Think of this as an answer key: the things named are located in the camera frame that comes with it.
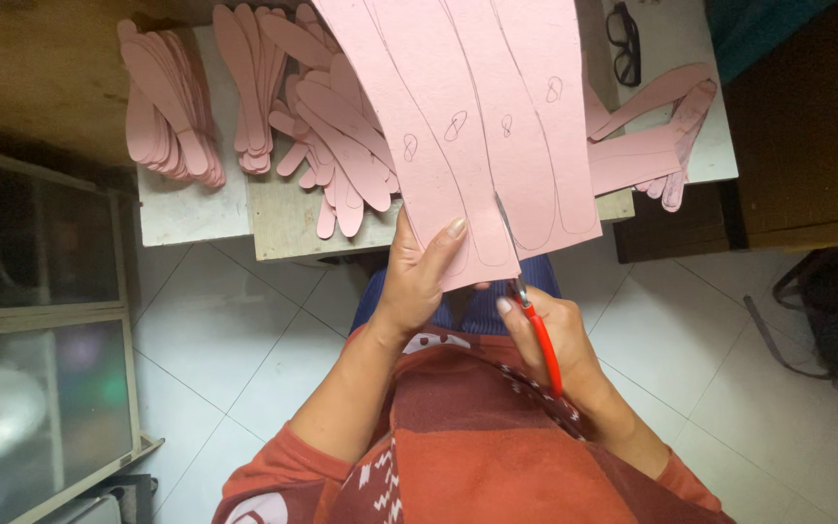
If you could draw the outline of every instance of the left hand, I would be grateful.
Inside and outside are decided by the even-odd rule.
[[[390,245],[387,280],[371,323],[398,337],[412,337],[432,317],[441,302],[441,277],[467,236],[467,221],[452,220],[425,249],[400,208],[397,232]]]

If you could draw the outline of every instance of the white zigzag pattern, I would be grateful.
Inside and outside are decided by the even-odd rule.
[[[380,511],[380,508],[387,507],[387,502],[390,500],[390,490],[387,490],[387,493],[380,496],[380,499],[377,502],[373,503],[373,507]]]
[[[377,458],[377,462],[374,463],[373,467],[375,467],[377,469],[380,469],[380,466],[386,464],[387,460],[392,460],[392,459],[393,459],[393,453],[391,453],[388,450],[387,453],[384,453],[383,455],[381,455],[380,457]]]
[[[368,480],[371,479],[371,465],[364,464],[361,466],[361,477],[360,481],[357,483],[357,488],[360,490],[364,487]]]
[[[393,522],[397,521],[397,518],[400,516],[400,510],[402,509],[403,505],[400,502],[400,499],[397,499],[391,506],[390,506],[390,513],[387,516],[387,522],[392,524]]]

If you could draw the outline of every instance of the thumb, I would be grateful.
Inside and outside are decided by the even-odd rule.
[[[451,263],[454,255],[461,249],[461,244],[467,235],[467,220],[462,216],[452,220],[448,226],[439,231],[432,242],[425,248],[425,254],[419,265],[425,276],[435,280],[441,279],[445,268]]]
[[[509,338],[516,344],[516,349],[519,351],[522,361],[529,368],[529,371],[535,375],[535,380],[546,383],[548,375],[545,373],[545,357],[542,356],[535,330],[522,311],[522,306],[517,304],[515,300],[500,296],[496,299],[496,310],[500,313],[503,324],[506,325]]]

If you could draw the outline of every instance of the black eyeglasses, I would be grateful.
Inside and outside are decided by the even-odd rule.
[[[625,40],[614,40],[610,34],[610,19],[616,22],[622,20]],[[612,61],[612,68],[616,72],[616,81],[620,84],[634,88],[643,83],[643,62],[642,54],[639,51],[639,26],[629,16],[626,4],[617,3],[612,7],[612,13],[606,17],[606,38],[611,44],[619,48],[615,60]]]

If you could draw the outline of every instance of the red scissors handle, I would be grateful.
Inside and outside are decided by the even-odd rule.
[[[535,330],[535,337],[538,339],[538,345],[542,348],[542,356],[545,357],[545,369],[548,371],[548,378],[551,380],[551,396],[554,398],[562,397],[562,372],[558,368],[558,357],[555,356],[555,347],[551,345],[551,339],[548,337],[548,329],[545,328],[545,322],[542,317],[535,313],[535,306],[529,303],[529,307],[522,304],[522,300],[517,296],[516,301],[522,310],[526,313],[529,322],[532,323],[532,328]]]

